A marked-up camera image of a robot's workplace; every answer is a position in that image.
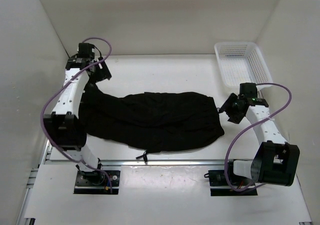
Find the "black trousers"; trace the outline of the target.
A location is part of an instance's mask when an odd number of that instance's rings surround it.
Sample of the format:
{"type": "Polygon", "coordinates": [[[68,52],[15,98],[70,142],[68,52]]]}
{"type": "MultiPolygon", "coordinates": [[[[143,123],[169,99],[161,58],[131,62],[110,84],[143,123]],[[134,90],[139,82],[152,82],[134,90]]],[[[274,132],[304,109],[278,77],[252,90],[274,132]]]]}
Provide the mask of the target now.
{"type": "Polygon", "coordinates": [[[197,92],[115,97],[89,85],[78,115],[87,134],[147,154],[201,149],[225,134],[213,97],[197,92]]]}

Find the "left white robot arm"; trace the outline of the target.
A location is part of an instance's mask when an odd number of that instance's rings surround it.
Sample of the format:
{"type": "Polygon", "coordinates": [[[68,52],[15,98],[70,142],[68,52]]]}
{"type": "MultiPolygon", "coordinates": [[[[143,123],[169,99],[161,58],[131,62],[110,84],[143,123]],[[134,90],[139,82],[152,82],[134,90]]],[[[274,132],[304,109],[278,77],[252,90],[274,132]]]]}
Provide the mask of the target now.
{"type": "Polygon", "coordinates": [[[62,88],[49,99],[56,99],[56,105],[50,113],[41,112],[40,124],[51,145],[76,163],[79,171],[88,172],[87,179],[93,185],[100,185],[105,173],[87,145],[87,133],[79,119],[85,87],[112,77],[106,59],[96,57],[96,51],[98,48],[88,40],[78,44],[77,53],[67,60],[62,88]]]}

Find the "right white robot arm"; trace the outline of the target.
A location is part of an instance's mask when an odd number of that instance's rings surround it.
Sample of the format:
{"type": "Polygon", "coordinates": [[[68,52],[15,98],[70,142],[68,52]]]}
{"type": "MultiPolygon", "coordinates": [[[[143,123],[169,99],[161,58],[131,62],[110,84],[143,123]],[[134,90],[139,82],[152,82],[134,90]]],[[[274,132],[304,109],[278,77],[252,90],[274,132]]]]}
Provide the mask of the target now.
{"type": "Polygon", "coordinates": [[[285,110],[292,101],[291,91],[280,85],[288,93],[288,100],[274,113],[264,98],[258,97],[258,84],[242,83],[239,94],[231,93],[219,113],[226,113],[228,121],[239,124],[246,118],[250,125],[232,140],[224,159],[224,178],[236,192],[242,178],[248,179],[250,185],[255,183],[289,187],[293,184],[298,166],[300,149],[290,144],[280,133],[274,117],[285,110]],[[229,160],[231,149],[236,141],[247,131],[253,130],[259,142],[259,148],[253,160],[229,160]]]}

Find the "white plastic mesh basket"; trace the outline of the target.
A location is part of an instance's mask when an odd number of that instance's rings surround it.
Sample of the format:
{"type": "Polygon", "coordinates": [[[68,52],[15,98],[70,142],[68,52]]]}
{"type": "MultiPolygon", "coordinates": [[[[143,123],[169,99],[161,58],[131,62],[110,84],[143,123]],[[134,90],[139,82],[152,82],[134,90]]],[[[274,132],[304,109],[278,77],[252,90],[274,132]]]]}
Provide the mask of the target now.
{"type": "Polygon", "coordinates": [[[224,85],[238,90],[242,83],[268,84],[273,79],[254,42],[218,42],[214,51],[224,85]]]}

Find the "aluminium front rail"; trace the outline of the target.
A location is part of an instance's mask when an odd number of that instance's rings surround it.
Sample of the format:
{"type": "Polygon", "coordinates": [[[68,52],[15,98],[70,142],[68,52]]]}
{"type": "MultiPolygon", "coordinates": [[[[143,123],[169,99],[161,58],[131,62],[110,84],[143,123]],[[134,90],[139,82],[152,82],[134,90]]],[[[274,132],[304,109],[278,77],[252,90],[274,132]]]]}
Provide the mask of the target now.
{"type": "Polygon", "coordinates": [[[101,160],[103,166],[223,166],[224,159],[101,160]]]}

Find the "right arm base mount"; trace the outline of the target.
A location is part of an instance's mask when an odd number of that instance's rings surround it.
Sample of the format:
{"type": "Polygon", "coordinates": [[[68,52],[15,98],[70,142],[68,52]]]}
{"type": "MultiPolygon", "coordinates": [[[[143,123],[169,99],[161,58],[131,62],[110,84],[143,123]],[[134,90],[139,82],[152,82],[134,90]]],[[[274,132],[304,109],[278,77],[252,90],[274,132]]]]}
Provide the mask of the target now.
{"type": "MultiPolygon", "coordinates": [[[[227,183],[224,170],[209,170],[205,173],[204,178],[209,180],[210,196],[211,197],[234,197],[234,196],[257,196],[258,192],[255,184],[250,186],[246,191],[234,191],[227,183]]],[[[242,176],[237,176],[231,173],[229,175],[230,183],[237,189],[242,189],[247,186],[251,181],[242,176]]]]}

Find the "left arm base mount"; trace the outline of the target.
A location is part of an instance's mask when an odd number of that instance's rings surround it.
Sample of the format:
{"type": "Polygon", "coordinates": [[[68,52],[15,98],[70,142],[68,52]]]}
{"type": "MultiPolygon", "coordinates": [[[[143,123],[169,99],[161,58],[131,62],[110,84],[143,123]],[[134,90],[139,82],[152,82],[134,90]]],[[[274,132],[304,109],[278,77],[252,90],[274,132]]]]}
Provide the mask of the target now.
{"type": "Polygon", "coordinates": [[[118,195],[121,179],[120,170],[105,170],[105,173],[99,171],[81,171],[79,165],[75,178],[73,193],[78,195],[118,195]]]}

